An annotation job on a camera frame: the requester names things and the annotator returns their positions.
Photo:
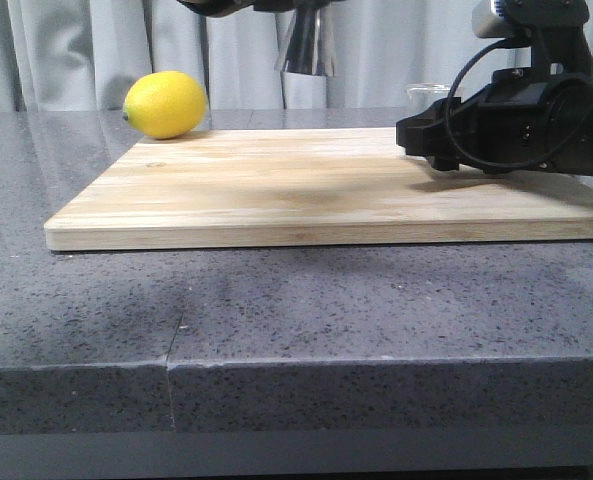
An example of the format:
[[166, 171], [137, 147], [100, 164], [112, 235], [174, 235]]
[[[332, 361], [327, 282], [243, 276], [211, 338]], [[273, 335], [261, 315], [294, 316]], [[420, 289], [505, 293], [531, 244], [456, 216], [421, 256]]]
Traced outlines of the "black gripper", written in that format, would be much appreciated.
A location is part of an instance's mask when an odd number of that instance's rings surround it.
[[320, 9], [336, 0], [256, 0], [253, 10], [258, 12], [287, 12], [298, 8]]

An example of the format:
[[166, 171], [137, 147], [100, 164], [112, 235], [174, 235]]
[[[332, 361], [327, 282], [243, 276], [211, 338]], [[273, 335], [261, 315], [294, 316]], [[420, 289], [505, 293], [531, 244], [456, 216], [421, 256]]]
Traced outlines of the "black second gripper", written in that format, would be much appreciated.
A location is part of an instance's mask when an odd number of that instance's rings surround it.
[[575, 100], [574, 74], [536, 81], [530, 69], [522, 75], [501, 70], [466, 101], [449, 94], [399, 120], [396, 143], [437, 171], [467, 165], [486, 173], [574, 174], [576, 159], [568, 136], [576, 128]]

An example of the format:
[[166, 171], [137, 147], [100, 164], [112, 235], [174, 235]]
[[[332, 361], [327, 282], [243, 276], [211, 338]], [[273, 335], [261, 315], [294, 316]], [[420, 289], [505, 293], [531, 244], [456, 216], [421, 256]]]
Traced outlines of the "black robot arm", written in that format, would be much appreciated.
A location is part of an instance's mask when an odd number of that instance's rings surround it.
[[300, 7], [320, 9], [332, 3], [331, 0], [181, 0], [180, 4], [192, 12], [213, 18], [222, 18], [245, 8], [258, 12], [283, 13]]

